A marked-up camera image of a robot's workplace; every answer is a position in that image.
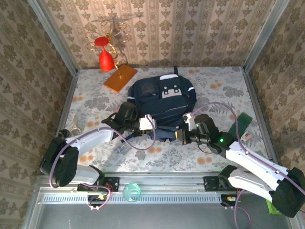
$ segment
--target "gold wire ornament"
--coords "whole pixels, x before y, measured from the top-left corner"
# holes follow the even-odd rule
[[[125,22],[117,23],[114,21],[103,20],[101,21],[100,26],[101,28],[105,29],[106,34],[102,35],[94,29],[88,29],[88,31],[85,33],[85,37],[88,39],[94,39],[94,41],[86,44],[86,47],[90,51],[92,51],[92,50],[96,50],[97,47],[101,47],[101,46],[107,47],[107,45],[109,45],[110,50],[108,52],[111,53],[113,59],[118,58],[118,52],[116,50],[116,47],[112,44],[112,42],[130,41],[130,39],[132,38],[130,34],[126,34],[126,33],[122,34],[122,32],[127,29],[127,24]],[[117,64],[118,62],[114,61],[114,66],[118,70],[121,79],[122,76],[120,74]]]

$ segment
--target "backpack strap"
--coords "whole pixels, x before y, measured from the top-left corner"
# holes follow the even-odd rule
[[[177,67],[177,66],[174,66],[174,68],[173,68],[173,73],[176,74],[176,75],[179,75],[179,74],[178,74],[178,67]]]
[[[134,98],[134,84],[129,88],[128,90],[128,97],[127,97],[127,101],[130,103],[135,104],[135,98]]]

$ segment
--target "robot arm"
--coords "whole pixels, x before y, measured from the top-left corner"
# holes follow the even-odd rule
[[[53,183],[60,187],[80,183],[93,185],[99,179],[103,179],[104,174],[94,166],[87,167],[77,164],[78,159],[84,153],[118,136],[110,129],[102,129],[103,127],[110,127],[120,134],[123,134],[124,131],[133,131],[137,135],[142,135],[147,130],[155,128],[156,122],[150,115],[139,119],[136,106],[132,103],[124,102],[118,113],[112,114],[103,120],[95,129],[75,137],[68,137],[69,133],[66,132],[54,138],[41,161],[41,172],[50,176],[55,158],[66,145],[69,145],[56,163],[52,176]]]
[[[206,114],[197,117],[186,114],[185,122],[188,129],[176,132],[177,138],[184,145],[191,142],[206,144],[213,153],[220,154],[251,172],[227,166],[218,176],[220,184],[255,193],[272,202],[278,211],[288,217],[297,214],[305,203],[305,195],[282,174],[304,189],[305,176],[301,170],[295,167],[289,170],[277,165],[244,146],[245,152],[236,137],[219,132],[213,120]]]

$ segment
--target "metal frame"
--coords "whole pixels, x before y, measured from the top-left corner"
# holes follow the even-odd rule
[[[262,110],[259,106],[259,102],[258,102],[256,94],[255,94],[255,90],[254,90],[254,86],[252,84],[251,77],[250,77],[249,73],[246,72],[246,71],[243,71],[243,75],[244,75],[244,80],[246,82],[247,89],[248,89],[248,92],[249,92],[249,95],[250,95],[252,106],[253,106],[253,109],[254,109],[254,112],[255,112],[257,123],[258,123],[258,126],[261,130],[261,133],[262,133],[262,138],[263,138],[263,141],[264,141],[264,145],[266,147],[266,151],[267,151],[269,160],[272,160],[274,163],[278,164],[278,160],[277,160],[275,151],[273,149],[273,145],[272,145],[272,142],[271,142],[271,139],[270,139],[270,135],[268,133],[268,129],[267,129],[266,123],[264,121],[263,113],[262,113]]]
[[[289,0],[277,0],[275,2],[264,26],[262,27],[261,32],[259,33],[246,61],[244,62],[244,69],[246,72],[250,72],[258,55],[262,51],[288,3]]]
[[[66,97],[66,102],[65,102],[65,105],[63,107],[61,118],[59,120],[59,124],[58,124],[57,130],[56,130],[56,136],[57,136],[57,134],[60,130],[65,128],[67,118],[68,118],[68,114],[69,114],[69,110],[70,110],[71,103],[72,103],[72,99],[73,99],[73,95],[74,95],[74,91],[75,91],[75,88],[76,88],[76,85],[77,85],[77,81],[78,81],[78,74],[75,75],[72,78],[70,88],[69,88],[69,91],[68,91],[68,94],[67,94],[67,97]]]
[[[66,64],[67,68],[69,69],[71,75],[73,77],[76,76],[77,67],[74,64],[72,58],[69,55],[64,42],[62,41],[61,36],[59,35],[58,31],[54,27],[53,21],[50,19],[48,13],[46,12],[42,1],[40,0],[29,0],[30,6],[33,8],[34,12],[36,13],[39,21],[41,22],[43,28],[47,32],[48,36],[50,37],[52,43],[54,44],[56,50],[61,55],[64,63]]]
[[[113,204],[125,204],[119,200],[119,203],[115,203],[116,197],[121,197],[122,190],[129,182],[137,182],[141,191],[144,194],[145,198],[150,197],[171,197],[171,200],[164,201],[164,204],[173,203],[177,201],[177,203],[181,203],[179,200],[180,196],[187,196],[191,198],[200,199],[203,203],[219,203],[219,195],[220,194],[235,194],[235,192],[206,192],[203,186],[203,177],[204,176],[217,176],[218,173],[215,172],[166,172],[166,173],[109,173],[106,174],[107,177],[120,177],[120,188],[119,192],[114,195]],[[25,217],[25,221],[23,224],[23,229],[32,229],[36,228],[40,216],[40,211],[44,203],[45,195],[51,197],[52,195],[56,195],[57,197],[66,197],[72,196],[75,194],[77,197],[79,194],[77,193],[77,188],[75,185],[68,185],[66,187],[61,187],[58,189],[53,189],[49,185],[49,179],[47,176],[38,176],[34,195],[32,197],[31,203],[28,208],[27,215]],[[302,216],[298,213],[294,218],[289,218],[289,222],[291,224],[292,229],[305,229]]]
[[[204,176],[217,176],[215,172],[164,172],[164,173],[108,173],[106,177],[120,177],[120,188],[118,195],[122,194],[125,185],[138,183],[141,192],[146,195],[181,194],[235,194],[235,192],[205,192],[203,186]],[[49,194],[77,194],[76,185],[53,189],[49,185],[47,176],[38,176],[34,195],[29,205],[23,229],[36,228],[38,223],[43,197]]]
[[[141,194],[136,202],[128,202],[123,194],[112,193],[107,204],[220,204],[221,194]],[[87,204],[87,193],[44,194],[41,204]]]

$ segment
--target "wallpaper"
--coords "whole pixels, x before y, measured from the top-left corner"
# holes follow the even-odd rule
[[[128,24],[118,62],[148,66],[242,66],[275,0],[43,0],[79,69],[99,67],[88,29]]]
[[[281,163],[305,172],[305,1],[290,0],[251,76]]]
[[[27,1],[0,1],[0,30],[0,228],[11,229],[22,225],[71,75]]]

